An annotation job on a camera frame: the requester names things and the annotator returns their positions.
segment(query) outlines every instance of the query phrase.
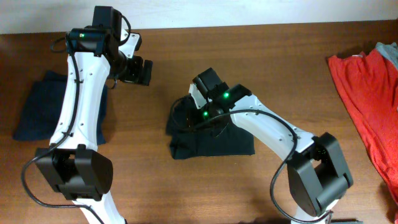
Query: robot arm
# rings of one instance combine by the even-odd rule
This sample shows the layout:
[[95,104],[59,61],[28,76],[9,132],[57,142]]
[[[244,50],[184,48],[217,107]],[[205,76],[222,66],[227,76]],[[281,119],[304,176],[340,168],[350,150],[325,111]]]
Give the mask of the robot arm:
[[[152,62],[143,62],[142,58],[134,55],[140,47],[141,37],[122,29],[122,17],[112,7],[96,6],[92,26],[72,29],[67,34],[70,54],[67,88],[50,145],[60,142],[70,126],[72,129],[56,149],[35,162],[55,192],[62,193],[75,205],[85,206],[80,208],[90,224],[100,223],[100,220],[86,209],[87,206],[103,223],[126,223],[110,192],[112,162],[97,152],[97,119],[105,81],[111,78],[140,85],[149,85],[150,82]],[[38,149],[36,156],[48,151]]]
[[[222,114],[225,119],[217,119],[211,125],[225,125],[232,121],[237,127],[253,134],[283,161],[292,152],[294,145],[292,132],[297,136],[297,147],[287,160],[290,193],[298,204],[297,220],[313,221],[325,217],[353,184],[344,155],[338,141],[328,133],[320,137],[288,123],[266,108],[258,98],[242,85],[229,88],[218,78],[211,68],[193,79],[190,95],[200,111],[201,119],[191,123],[201,123]],[[279,118],[284,124],[263,111]],[[316,168],[312,161],[321,161]],[[325,217],[318,224],[325,223]]]

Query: red t-shirt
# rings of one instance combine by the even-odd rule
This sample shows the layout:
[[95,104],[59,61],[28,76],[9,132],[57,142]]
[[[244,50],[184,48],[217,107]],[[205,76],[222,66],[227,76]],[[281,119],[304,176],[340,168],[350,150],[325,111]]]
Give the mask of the red t-shirt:
[[333,56],[329,68],[372,163],[398,204],[398,71],[376,49],[361,55]]

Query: wooden table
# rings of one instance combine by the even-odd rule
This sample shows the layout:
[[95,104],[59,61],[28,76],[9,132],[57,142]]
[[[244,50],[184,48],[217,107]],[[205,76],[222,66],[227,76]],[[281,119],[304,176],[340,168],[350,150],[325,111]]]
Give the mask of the wooden table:
[[[137,55],[154,61],[149,87],[120,84],[108,95],[99,152],[114,166],[112,195],[129,223],[237,223],[281,215],[269,197],[280,159],[255,140],[256,155],[171,158],[165,124],[170,105],[187,94],[193,77],[213,67],[229,85],[241,83],[271,110],[298,127],[335,135],[354,186],[335,207],[335,218],[389,223],[396,205],[368,159],[364,144],[332,82],[326,58],[369,51],[398,38],[397,21],[287,24],[199,29],[139,30]],[[30,87],[44,71],[67,71],[66,55],[49,46],[62,36],[0,35],[1,223],[85,223],[77,209],[36,205],[22,189],[22,165],[49,141],[12,140]],[[286,173],[275,189],[294,214]],[[27,178],[46,202],[65,203],[35,168]]]

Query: black cable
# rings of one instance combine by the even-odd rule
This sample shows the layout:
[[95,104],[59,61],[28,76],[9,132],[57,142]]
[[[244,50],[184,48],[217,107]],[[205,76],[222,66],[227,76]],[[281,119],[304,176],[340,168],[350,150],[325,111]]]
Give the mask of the black cable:
[[97,215],[97,213],[91,208],[91,206],[88,205],[53,205],[53,204],[49,204],[49,203],[45,203],[42,202],[41,200],[39,200],[29,189],[27,182],[26,182],[26,178],[25,178],[25,173],[27,168],[34,162],[38,161],[39,159],[49,155],[50,153],[52,153],[57,147],[59,147],[70,135],[73,125],[75,124],[75,120],[76,120],[76,114],[77,114],[77,109],[78,109],[78,100],[79,100],[79,94],[80,94],[80,76],[79,76],[79,69],[77,67],[77,62],[76,62],[76,58],[75,58],[75,53],[73,51],[70,52],[70,56],[72,58],[73,61],[73,66],[75,67],[75,73],[76,73],[76,94],[75,94],[75,102],[73,104],[73,113],[72,113],[72,118],[71,121],[69,123],[69,127],[67,129],[67,131],[64,133],[63,137],[61,138],[61,140],[59,140],[59,142],[57,142],[54,145],[51,145],[49,147],[49,150],[41,155],[38,155],[36,157],[34,157],[33,159],[31,159],[30,161],[28,161],[23,167],[22,167],[22,172],[21,172],[21,181],[22,181],[22,186],[24,187],[26,193],[28,194],[28,196],[36,203],[38,203],[41,206],[47,207],[47,208],[85,208],[88,211],[90,211],[94,217],[101,223],[104,224],[104,222],[102,221],[102,219]]
[[52,42],[52,44],[51,44],[51,46],[50,46],[51,52],[53,52],[53,53],[64,53],[64,52],[67,50],[66,47],[65,47],[64,49],[62,49],[62,50],[54,50],[55,44],[57,44],[57,43],[59,43],[59,42],[61,42],[61,41],[63,41],[63,40],[65,40],[64,37],[59,38],[59,39],[55,40],[54,42]]
[[218,138],[218,136],[220,136],[220,134],[222,134],[222,133],[224,132],[224,130],[226,129],[226,127],[227,127],[228,125],[229,125],[229,122],[226,123],[226,125],[224,126],[224,128],[223,128],[216,136],[213,136],[214,132],[211,132],[211,137],[213,137],[213,139]]
[[118,79],[115,78],[115,79],[113,80],[113,86],[112,86],[111,88],[108,87],[108,89],[114,90],[114,89],[116,88],[117,85],[118,85]]
[[123,44],[125,44],[125,43],[129,40],[129,38],[130,38],[130,33],[131,33],[131,26],[130,26],[130,23],[129,23],[129,21],[127,20],[126,16],[122,15],[122,18],[124,19],[124,21],[126,21],[127,27],[129,28],[129,33],[127,34],[127,38],[126,38],[126,39],[120,41],[119,46],[122,46]]
[[185,98],[188,98],[188,97],[189,97],[189,95],[186,95],[186,96],[183,96],[183,97],[177,99],[176,101],[174,101],[174,103],[172,104],[172,107],[170,108],[170,118],[172,119],[172,121],[174,122],[174,124],[178,127],[178,129],[183,129],[183,127],[181,127],[181,125],[179,125],[179,123],[175,120],[175,118],[174,118],[174,116],[173,116],[174,107],[175,107],[175,105],[176,105],[178,102],[180,102],[180,101],[182,101],[182,100],[184,100]]
[[292,137],[293,137],[293,147],[292,147],[292,150],[289,152],[289,154],[287,155],[287,157],[282,161],[282,163],[280,164],[280,166],[279,166],[278,169],[276,170],[274,176],[272,177],[271,184],[270,184],[270,186],[269,186],[269,193],[270,193],[270,196],[271,196],[271,200],[272,200],[272,203],[275,205],[276,209],[278,209],[278,211],[279,211],[281,214],[283,214],[283,216],[285,216],[286,218],[288,218],[289,220],[294,221],[294,222],[297,222],[297,223],[304,223],[304,224],[306,224],[306,223],[317,223],[317,222],[319,222],[319,221],[322,221],[322,220],[325,219],[326,217],[331,216],[331,214],[332,214],[333,212],[332,212],[331,210],[329,210],[329,211],[327,211],[324,215],[322,215],[320,218],[317,218],[316,220],[312,220],[312,221],[299,220],[299,219],[296,219],[296,218],[292,217],[292,216],[289,215],[288,213],[286,213],[286,212],[278,205],[278,203],[276,202],[276,199],[275,199],[275,196],[274,196],[274,187],[275,187],[276,180],[277,180],[278,176],[280,175],[280,173],[282,172],[283,168],[286,166],[287,161],[288,161],[289,159],[291,159],[291,157],[293,156],[293,154],[294,154],[294,152],[295,152],[295,150],[296,150],[296,148],[297,148],[297,139],[298,139],[296,132],[295,132],[283,119],[281,119],[280,117],[278,117],[278,116],[276,116],[276,115],[274,115],[274,114],[272,114],[272,113],[268,113],[268,112],[261,111],[261,110],[252,110],[252,109],[247,109],[247,110],[236,110],[236,111],[230,111],[230,112],[223,113],[223,114],[221,114],[221,115],[212,117],[212,118],[210,118],[210,119],[208,119],[208,120],[206,120],[206,121],[204,121],[204,122],[202,122],[202,123],[199,123],[199,124],[197,124],[197,125],[194,125],[194,127],[192,127],[192,128],[181,128],[181,130],[182,130],[182,131],[197,131],[197,130],[200,129],[201,127],[206,126],[207,124],[210,124],[211,122],[213,122],[213,121],[215,121],[215,120],[217,120],[217,119],[220,119],[220,118],[222,118],[222,117],[229,116],[229,115],[232,115],[232,114],[236,114],[236,113],[255,113],[255,114],[263,114],[263,115],[269,116],[269,117],[274,118],[275,120],[277,120],[280,124],[282,124],[283,126],[285,126],[285,127],[290,131],[290,133],[292,133]]

